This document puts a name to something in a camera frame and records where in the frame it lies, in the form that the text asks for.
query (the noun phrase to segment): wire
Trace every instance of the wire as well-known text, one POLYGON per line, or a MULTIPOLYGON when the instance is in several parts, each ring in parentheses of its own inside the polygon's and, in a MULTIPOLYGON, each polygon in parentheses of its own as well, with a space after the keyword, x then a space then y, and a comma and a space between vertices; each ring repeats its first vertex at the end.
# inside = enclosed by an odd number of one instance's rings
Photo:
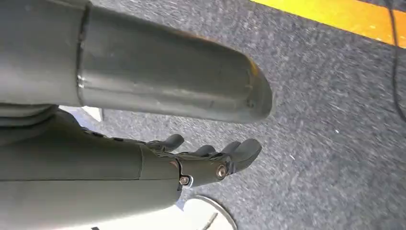
POLYGON ((396 74, 397 74, 397 66, 399 62, 399 44, 397 42, 397 31, 396 31, 396 23, 395 23, 395 16, 393 12, 393 1, 390 0, 385 0, 386 7, 389 11, 389 16, 391 18, 391 24, 392 24, 392 35, 394 38, 394 57, 393 57, 393 65, 392 65, 392 94, 393 94, 393 101, 394 101, 394 106, 399 114, 399 117, 406 122, 406 116, 402 111, 402 108, 400 107, 399 104, 399 94, 397 93, 397 81, 396 81, 396 74))

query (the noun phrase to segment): white round object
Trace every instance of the white round object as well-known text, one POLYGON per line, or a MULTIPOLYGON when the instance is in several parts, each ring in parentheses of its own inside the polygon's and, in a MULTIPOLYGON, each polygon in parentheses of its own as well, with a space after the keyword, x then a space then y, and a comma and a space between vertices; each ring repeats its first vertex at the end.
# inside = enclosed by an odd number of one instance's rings
POLYGON ((185 217, 196 230, 237 230, 230 214, 217 202, 202 195, 187 200, 185 217))

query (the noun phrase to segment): screw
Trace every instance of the screw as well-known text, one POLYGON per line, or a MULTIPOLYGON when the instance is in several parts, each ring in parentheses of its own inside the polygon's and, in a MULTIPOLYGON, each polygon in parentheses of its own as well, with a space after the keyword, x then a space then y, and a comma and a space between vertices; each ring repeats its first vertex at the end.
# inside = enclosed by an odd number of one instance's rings
POLYGON ((181 176, 180 179, 179 179, 179 183, 181 185, 188 185, 189 181, 190 181, 190 179, 189 179, 188 176, 181 176))
POLYGON ((217 168, 217 177, 219 178, 219 179, 224 179, 225 177, 226 177, 226 174, 227 174, 227 169, 226 169, 226 167, 224 166, 224 165, 219 165, 218 166, 218 168, 217 168))

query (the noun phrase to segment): prosthetic hand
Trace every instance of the prosthetic hand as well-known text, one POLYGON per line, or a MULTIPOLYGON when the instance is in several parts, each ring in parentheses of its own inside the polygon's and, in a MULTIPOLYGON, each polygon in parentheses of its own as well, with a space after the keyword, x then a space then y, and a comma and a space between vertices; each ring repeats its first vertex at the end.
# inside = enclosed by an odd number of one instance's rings
POLYGON ((0 226, 47 229, 172 205, 247 168, 253 139, 171 154, 80 127, 57 105, 253 122, 272 92, 246 56, 80 0, 0 1, 0 226))

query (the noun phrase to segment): yellow stripe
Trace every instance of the yellow stripe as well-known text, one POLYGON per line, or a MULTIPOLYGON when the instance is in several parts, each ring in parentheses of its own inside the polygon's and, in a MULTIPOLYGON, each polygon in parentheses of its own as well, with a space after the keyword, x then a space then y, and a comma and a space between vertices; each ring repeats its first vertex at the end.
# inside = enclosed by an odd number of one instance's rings
MULTIPOLYGON (((310 20, 393 45, 385 7, 359 0, 252 0, 310 20)), ((399 46, 406 48, 406 13, 394 11, 399 46)))

